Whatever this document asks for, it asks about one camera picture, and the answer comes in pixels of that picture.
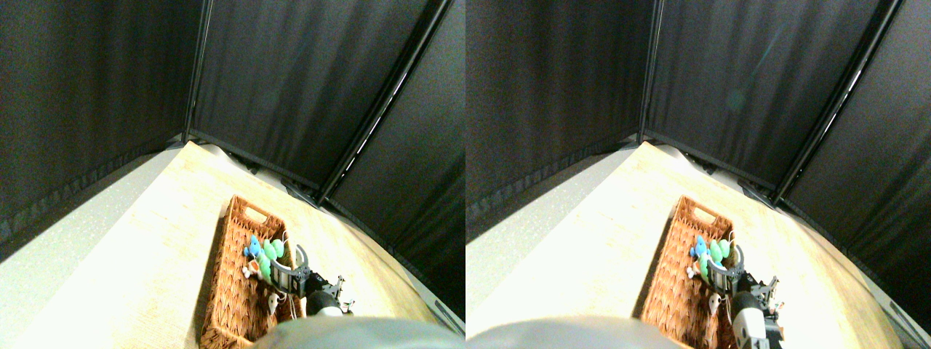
green toy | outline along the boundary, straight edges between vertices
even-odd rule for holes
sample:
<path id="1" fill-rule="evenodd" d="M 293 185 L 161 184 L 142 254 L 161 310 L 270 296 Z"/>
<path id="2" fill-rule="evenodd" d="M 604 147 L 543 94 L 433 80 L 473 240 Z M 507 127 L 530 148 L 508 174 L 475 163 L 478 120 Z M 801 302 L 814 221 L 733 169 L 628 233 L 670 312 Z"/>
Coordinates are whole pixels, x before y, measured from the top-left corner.
<path id="1" fill-rule="evenodd" d="M 281 258 L 281 256 L 285 255 L 285 243 L 284 242 L 282 242 L 279 239 L 275 239 L 275 241 L 272 241 L 272 246 L 275 247 L 275 252 L 277 252 L 278 258 Z"/>
<path id="2" fill-rule="evenodd" d="M 718 242 L 721 245 L 721 257 L 727 258 L 731 256 L 731 242 L 727 240 L 721 240 Z"/>
<path id="3" fill-rule="evenodd" d="M 711 250 L 711 260 L 716 263 L 721 263 L 721 246 L 718 244 L 718 242 L 711 240 L 711 248 L 709 249 Z"/>
<path id="4" fill-rule="evenodd" d="M 278 252 L 275 250 L 275 247 L 272 246 L 271 240 L 265 240 L 265 245 L 262 246 L 262 249 L 263 252 L 265 252 L 265 257 L 272 260 L 278 258 Z"/>

gray floor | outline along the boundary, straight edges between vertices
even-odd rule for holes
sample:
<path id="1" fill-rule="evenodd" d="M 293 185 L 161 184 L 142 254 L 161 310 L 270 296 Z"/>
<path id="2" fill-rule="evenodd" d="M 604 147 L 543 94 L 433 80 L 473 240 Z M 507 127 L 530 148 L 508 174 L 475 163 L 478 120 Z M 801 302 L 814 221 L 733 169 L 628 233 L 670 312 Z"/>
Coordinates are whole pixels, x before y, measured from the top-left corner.
<path id="1" fill-rule="evenodd" d="M 703 171 L 698 164 L 690 161 L 676 148 L 669 145 L 660 145 L 657 148 Z M 494 288 L 573 208 L 633 152 L 634 149 L 630 149 L 609 155 L 592 156 L 509 199 L 500 209 L 514 213 L 465 246 L 466 318 L 468 313 L 484 302 Z M 738 177 L 731 172 L 718 169 L 711 178 L 743 193 L 743 189 L 737 184 Z M 807 226 L 797 217 L 791 217 Z M 917 329 L 918 335 L 924 337 L 926 342 L 931 342 L 927 333 L 910 317 L 901 318 L 895 315 L 892 310 L 892 306 L 895 305 L 892 305 L 891 299 L 865 275 L 864 279 L 868 280 L 870 291 L 889 315 L 906 347 L 922 347 L 910 335 L 915 331 L 906 329 L 909 324 Z"/>
<path id="2" fill-rule="evenodd" d="M 247 171 L 219 147 L 203 147 Z M 130 162 L 67 200 L 48 218 L 35 224 L 31 232 L 26 232 L 36 238 L 0 263 L 0 280 L 4 281 L 0 283 L 0 295 L 3 295 L 0 297 L 0 348 L 13 345 L 77 265 L 180 151 L 169 150 Z M 274 171 L 261 168 L 255 177 L 286 191 L 281 185 L 281 176 Z M 410 272 L 407 274 L 431 311 L 440 321 L 448 323 L 436 306 L 439 299 Z M 465 327 L 463 320 L 452 311 L 446 308 L 445 312 L 455 323 L 448 324 L 451 329 Z"/>

toy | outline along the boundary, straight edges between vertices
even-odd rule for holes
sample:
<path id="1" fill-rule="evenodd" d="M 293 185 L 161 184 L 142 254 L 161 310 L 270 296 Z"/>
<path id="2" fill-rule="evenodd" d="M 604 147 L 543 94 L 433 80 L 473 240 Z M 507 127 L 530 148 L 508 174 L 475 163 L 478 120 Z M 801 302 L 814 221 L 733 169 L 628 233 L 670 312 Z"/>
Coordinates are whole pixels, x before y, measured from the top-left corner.
<path id="1" fill-rule="evenodd" d="M 730 257 L 730 256 L 731 256 L 731 242 L 722 239 L 721 241 L 718 241 L 718 244 L 721 245 L 721 246 L 720 246 L 720 248 L 721 248 L 721 257 L 722 257 L 722 258 L 728 258 L 728 257 Z"/>
<path id="2" fill-rule="evenodd" d="M 249 255 L 252 258 L 255 258 L 255 256 L 258 256 L 261 253 L 262 253 L 262 245 L 259 244 L 259 239 L 255 237 L 255 235 L 253 235 L 250 239 Z"/>
<path id="3" fill-rule="evenodd" d="M 271 296 L 268 296 L 268 313 L 271 315 L 275 314 L 275 310 L 278 308 L 278 294 L 272 292 Z"/>
<path id="4" fill-rule="evenodd" d="M 698 262 L 692 262 L 692 265 L 686 267 L 685 273 L 689 275 L 689 278 L 693 278 L 695 275 L 700 274 L 698 271 Z"/>
<path id="5" fill-rule="evenodd" d="M 285 255 L 285 243 L 280 239 L 275 239 L 275 241 L 272 241 L 272 246 L 275 247 L 275 252 L 277 252 L 278 258 L 281 258 L 281 256 Z"/>
<path id="6" fill-rule="evenodd" d="M 719 305 L 721 305 L 721 295 L 712 293 L 711 297 L 708 297 L 708 308 L 711 311 L 712 316 L 718 314 Z"/>
<path id="7" fill-rule="evenodd" d="M 711 254 L 711 260 L 716 263 L 720 263 L 722 256 L 721 256 L 721 246 L 718 245 L 718 242 L 711 240 L 710 248 L 708 250 L 710 251 L 710 254 Z"/>
<path id="8" fill-rule="evenodd" d="M 272 246 L 272 242 L 270 240 L 265 240 L 262 251 L 264 252 L 265 257 L 268 257 L 269 259 L 274 260 L 278 258 L 278 252 L 275 250 L 275 247 Z"/>
<path id="9" fill-rule="evenodd" d="M 708 247 L 705 246 L 705 239 L 698 235 L 695 237 L 695 247 L 689 248 L 689 255 L 692 257 L 701 256 L 703 253 L 708 251 Z"/>

black backdrop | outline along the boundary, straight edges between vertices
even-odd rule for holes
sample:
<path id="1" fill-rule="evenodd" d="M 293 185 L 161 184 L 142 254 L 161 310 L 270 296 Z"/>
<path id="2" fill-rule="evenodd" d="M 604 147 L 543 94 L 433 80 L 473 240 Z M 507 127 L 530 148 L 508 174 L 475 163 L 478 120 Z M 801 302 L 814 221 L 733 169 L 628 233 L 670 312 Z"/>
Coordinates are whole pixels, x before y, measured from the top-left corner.
<path id="1" fill-rule="evenodd" d="M 906 1 L 789 201 L 931 329 L 931 5 Z"/>
<path id="2" fill-rule="evenodd" d="M 196 135 L 318 188 L 425 4 L 218 3 L 191 90 L 203 2 L 0 3 L 0 259 L 61 200 L 183 131 L 191 93 Z M 877 1 L 657 4 L 645 131 L 772 187 Z M 332 203 L 462 315 L 467 222 L 636 130 L 652 8 L 457 2 Z M 926 329 L 929 10 L 905 2 L 789 191 Z"/>
<path id="3" fill-rule="evenodd" d="M 318 190 L 425 3 L 216 2 L 193 133 Z"/>
<path id="4" fill-rule="evenodd" d="M 624 1 L 468 3 L 468 220 L 637 131 L 652 9 Z"/>
<path id="5" fill-rule="evenodd" d="M 0 2 L 0 260 L 61 200 L 182 131 L 200 7 Z"/>
<path id="6" fill-rule="evenodd" d="M 646 134 L 775 189 L 877 3 L 666 1 Z"/>
<path id="7" fill-rule="evenodd" d="M 455 2 L 331 201 L 466 318 L 464 11 Z"/>

table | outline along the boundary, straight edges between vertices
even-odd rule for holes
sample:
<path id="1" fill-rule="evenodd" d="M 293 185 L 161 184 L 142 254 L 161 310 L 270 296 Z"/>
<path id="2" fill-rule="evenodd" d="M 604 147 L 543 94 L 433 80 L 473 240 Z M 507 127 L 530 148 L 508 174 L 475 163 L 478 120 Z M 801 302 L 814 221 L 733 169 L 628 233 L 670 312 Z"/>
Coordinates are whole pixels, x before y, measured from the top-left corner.
<path id="1" fill-rule="evenodd" d="M 370 238 L 188 143 L 81 261 L 15 347 L 196 348 L 210 255 L 233 195 L 277 215 L 309 266 L 360 316 L 436 322 L 397 261 Z"/>
<path id="2" fill-rule="evenodd" d="M 779 276 L 779 324 L 792 348 L 901 347 L 856 267 L 824 238 L 644 143 L 515 267 L 476 310 L 466 337 L 559 315 L 630 317 L 681 195 L 734 222 L 757 279 Z"/>

